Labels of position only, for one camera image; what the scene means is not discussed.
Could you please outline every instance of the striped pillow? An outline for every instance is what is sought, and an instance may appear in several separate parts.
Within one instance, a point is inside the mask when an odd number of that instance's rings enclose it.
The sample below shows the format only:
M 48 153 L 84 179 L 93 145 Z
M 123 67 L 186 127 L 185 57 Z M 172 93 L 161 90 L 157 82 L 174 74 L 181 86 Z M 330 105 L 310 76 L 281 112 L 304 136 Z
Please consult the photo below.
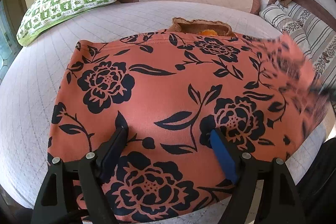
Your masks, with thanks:
M 336 32 L 331 27 L 294 2 L 285 8 L 277 1 L 262 10 L 260 16 L 281 32 L 288 32 L 311 60 L 324 86 L 335 85 Z
M 260 16 L 276 27 L 280 32 L 287 32 L 302 50 L 304 56 L 311 59 L 310 44 L 301 25 L 290 18 L 275 4 L 267 6 L 260 12 Z

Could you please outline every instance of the black leaf pattern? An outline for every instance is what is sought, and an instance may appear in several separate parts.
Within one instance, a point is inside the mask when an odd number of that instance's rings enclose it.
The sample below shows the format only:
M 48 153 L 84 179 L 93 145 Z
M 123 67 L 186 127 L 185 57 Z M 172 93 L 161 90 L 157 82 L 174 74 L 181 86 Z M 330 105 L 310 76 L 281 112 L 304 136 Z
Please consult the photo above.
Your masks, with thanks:
M 272 143 L 269 139 L 263 139 L 263 138 L 259 138 L 258 140 L 258 144 L 260 145 L 274 145 L 274 143 Z
M 226 39 L 229 42 L 238 41 L 238 37 L 231 37 L 231 39 Z
M 267 118 L 267 126 L 268 126 L 269 128 L 273 128 L 273 125 L 274 125 L 274 121 L 271 120 L 270 118 Z
M 90 64 L 91 63 L 91 61 L 88 60 L 84 55 L 82 55 L 82 60 L 83 60 L 84 64 Z
M 87 46 L 87 48 L 89 49 L 89 54 L 92 57 L 95 56 L 95 55 L 97 55 L 98 49 L 96 47 Z
M 219 78 L 222 78 L 224 76 L 227 76 L 230 72 L 226 69 L 218 69 L 213 74 Z
M 270 112 L 280 112 L 281 110 L 283 110 L 284 105 L 280 102 L 273 102 L 269 107 L 268 110 Z
M 188 86 L 188 94 L 190 98 L 196 103 L 201 103 L 201 95 L 199 91 L 196 91 L 191 84 Z
M 215 60 L 215 59 L 211 59 L 211 60 L 212 60 L 212 62 L 214 62 L 214 63 L 217 64 L 218 66 L 223 67 L 223 64 L 222 64 L 220 61 Z
M 251 48 L 246 47 L 246 46 L 242 46 L 240 49 L 241 49 L 242 51 L 245 51 L 245 52 L 252 50 Z
M 259 87 L 259 83 L 258 82 L 255 82 L 255 81 L 251 81 L 251 82 L 248 82 L 244 88 L 247 89 L 247 90 L 252 90 L 252 89 L 256 89 Z
M 52 140 L 53 140 L 53 137 L 50 137 L 49 140 L 48 140 L 48 148 L 51 146 Z
M 233 68 L 233 72 L 236 75 L 236 78 L 238 78 L 239 80 L 242 80 L 243 79 L 243 73 L 240 70 L 238 70 L 234 65 L 232 65 L 232 68 Z
M 154 139 L 151 137 L 146 137 L 142 140 L 142 146 L 146 149 L 155 149 Z
M 71 71 L 76 72 L 80 71 L 84 67 L 84 64 L 80 61 L 77 61 L 75 64 L 71 66 Z
M 180 111 L 180 112 L 177 112 L 177 113 L 171 115 L 167 119 L 155 122 L 154 124 L 157 125 L 158 127 L 168 129 L 168 130 L 184 129 L 184 128 L 187 128 L 188 126 L 190 126 L 190 121 L 182 123 L 182 124 L 175 124 L 175 123 L 180 122 L 180 121 L 188 118 L 191 114 L 192 114 L 192 112 L 189 112 L 189 111 Z
M 124 128 L 128 132 L 128 124 L 124 116 L 118 111 L 118 115 L 115 118 L 115 128 Z
M 122 51 L 120 51 L 120 52 L 117 52 L 116 54 L 113 54 L 113 56 L 122 55 L 122 54 L 128 52 L 129 50 L 130 50 L 130 48 L 128 48 L 128 49 L 126 49 L 126 50 L 122 50 Z
M 169 42 L 174 46 L 177 46 L 177 38 L 173 33 L 169 35 Z
M 274 95 L 262 94 L 254 91 L 245 91 L 243 94 L 259 101 L 269 101 L 274 97 Z
M 153 48 L 149 45 L 141 45 L 140 46 L 140 50 L 144 51 L 144 52 L 148 52 L 148 53 L 152 53 L 153 52 Z
M 307 139 L 307 126 L 305 121 L 302 122 L 302 135 L 304 140 Z
M 272 79 L 272 77 L 268 75 L 266 72 L 263 72 L 262 75 L 265 76 L 267 79 Z
M 135 64 L 129 67 L 130 71 L 137 71 L 146 75 L 167 76 L 174 75 L 175 73 L 168 72 L 162 69 L 156 69 L 145 64 Z
M 183 149 L 183 148 L 191 148 L 191 146 L 185 145 L 185 144 L 174 144 L 174 145 L 169 145 L 169 144 L 160 144 L 161 147 L 166 150 L 168 153 L 173 154 L 173 155 L 182 155 L 182 154 L 188 154 L 192 153 L 192 151 Z
M 273 85 L 271 85 L 271 84 L 263 84 L 263 86 L 265 86 L 266 88 L 272 88 L 273 87 Z
M 70 82 L 71 82 L 71 72 L 67 73 L 67 81 L 68 81 L 68 84 L 70 84 Z
M 147 35 L 144 35 L 144 36 L 143 36 L 142 41 L 143 41 L 143 42 L 147 42 L 149 39 L 152 38 L 153 35 L 154 35 L 153 32 L 149 32 L 149 33 L 147 33 Z
M 105 55 L 105 56 L 102 56 L 102 57 L 100 57 L 100 58 L 97 58 L 97 59 L 93 60 L 93 62 L 94 62 L 94 63 L 99 63 L 99 62 L 105 60 L 105 59 L 108 58 L 108 57 L 109 57 L 109 54 L 108 54 L 108 55 Z
M 135 34 L 135 35 L 131 35 L 129 37 L 123 37 L 123 38 L 120 39 L 120 41 L 122 43 L 132 43 L 132 42 L 135 42 L 137 39 L 138 39 L 138 35 Z
M 184 69 L 185 69 L 185 66 L 184 66 L 183 64 L 177 64 L 177 65 L 175 65 L 175 68 L 176 68 L 177 70 L 184 70 Z
M 223 85 L 213 85 L 210 89 L 210 91 L 208 91 L 205 94 L 205 98 L 208 98 L 208 100 L 206 101 L 205 105 L 209 104 L 210 102 L 212 102 L 213 100 L 215 100 L 221 93 L 222 91 L 222 87 Z
M 208 201 L 209 197 L 205 197 L 203 198 L 196 206 L 195 208 L 193 209 L 193 212 L 199 210 L 202 208 L 202 206 Z
M 82 131 L 82 128 L 71 123 L 62 124 L 59 128 L 67 134 L 75 135 Z
M 76 49 L 81 51 L 81 48 L 82 48 L 82 44 L 80 42 L 77 42 Z
M 201 62 L 197 57 L 196 55 L 192 54 L 191 52 L 188 52 L 188 51 L 184 51 L 184 56 L 186 58 L 188 58 L 189 60 L 193 61 L 193 62 Z
M 252 58 L 252 57 L 249 57 L 249 59 L 251 60 L 253 67 L 256 70 L 259 70 L 259 62 L 257 60 L 255 60 L 254 58 Z
M 289 139 L 289 137 L 287 135 L 283 136 L 283 142 L 285 143 L 285 145 L 289 145 L 291 143 L 291 140 Z

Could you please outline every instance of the blue gripper pad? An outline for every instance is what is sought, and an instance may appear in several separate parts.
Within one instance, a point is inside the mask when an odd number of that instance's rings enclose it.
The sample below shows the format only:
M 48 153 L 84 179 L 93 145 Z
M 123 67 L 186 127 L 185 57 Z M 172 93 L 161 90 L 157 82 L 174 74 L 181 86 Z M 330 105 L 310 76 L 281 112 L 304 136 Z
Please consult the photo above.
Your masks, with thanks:
M 231 180 L 233 184 L 236 184 L 238 181 L 236 164 L 214 129 L 210 132 L 210 144 L 217 157 L 219 165 L 225 173 L 225 177 Z

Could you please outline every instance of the brown knit fabric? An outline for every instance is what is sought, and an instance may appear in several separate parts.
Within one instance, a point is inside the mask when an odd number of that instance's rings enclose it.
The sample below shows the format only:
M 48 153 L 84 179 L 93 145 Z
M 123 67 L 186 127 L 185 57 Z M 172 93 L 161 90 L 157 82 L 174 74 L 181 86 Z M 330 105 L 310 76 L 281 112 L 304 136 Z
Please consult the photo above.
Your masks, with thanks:
M 208 21 L 203 19 L 194 19 L 188 21 L 181 17 L 173 18 L 173 25 L 171 25 L 168 32 L 184 32 L 199 34 L 204 30 L 214 30 L 218 35 L 236 37 L 232 32 L 231 26 L 221 21 Z

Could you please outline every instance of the floral print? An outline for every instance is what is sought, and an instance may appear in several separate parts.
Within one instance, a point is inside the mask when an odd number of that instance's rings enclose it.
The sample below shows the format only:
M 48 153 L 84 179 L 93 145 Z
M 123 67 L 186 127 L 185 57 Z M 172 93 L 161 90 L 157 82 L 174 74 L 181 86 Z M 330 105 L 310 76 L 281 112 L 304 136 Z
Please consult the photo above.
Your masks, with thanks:
M 117 180 L 105 194 L 115 215 L 137 222 L 178 216 L 199 196 L 192 181 L 184 181 L 172 162 L 154 162 L 139 152 L 119 159 Z
M 205 54 L 217 55 L 226 62 L 238 62 L 237 54 L 240 53 L 240 50 L 233 46 L 224 45 L 218 39 L 205 37 L 204 40 L 196 41 L 194 44 Z
M 86 70 L 77 81 L 86 91 L 83 103 L 92 113 L 100 113 L 111 103 L 127 102 L 132 95 L 134 78 L 126 73 L 126 63 L 100 62 L 93 70 Z
M 314 63 L 314 67 L 316 70 L 316 76 L 321 77 L 322 73 L 325 71 L 327 64 L 333 59 L 336 55 L 336 38 L 334 38 L 327 49 L 322 52 L 319 56 L 318 60 Z
M 308 19 L 308 17 L 310 17 L 312 15 L 311 12 L 309 12 L 308 10 L 304 9 L 302 11 L 302 13 L 299 15 L 298 19 L 296 20 L 301 26 L 304 25 L 304 23 L 306 22 L 306 20 Z
M 210 147 L 209 132 L 219 127 L 227 140 L 233 142 L 240 150 L 253 153 L 252 141 L 258 140 L 265 133 L 264 113 L 256 108 L 256 103 L 248 97 L 236 96 L 218 98 L 214 115 L 202 119 L 200 143 Z
M 281 32 L 288 32 L 288 34 L 291 34 L 292 32 L 299 30 L 301 28 L 302 26 L 300 25 L 299 22 L 290 21 L 282 27 Z
M 48 161 L 78 160 L 116 128 L 127 130 L 102 190 L 117 220 L 131 224 L 190 213 L 232 194 L 209 142 L 214 128 L 258 160 L 287 159 L 325 115 L 326 101 L 307 93 L 315 71 L 288 35 L 235 35 L 163 30 L 79 41 L 55 101 Z

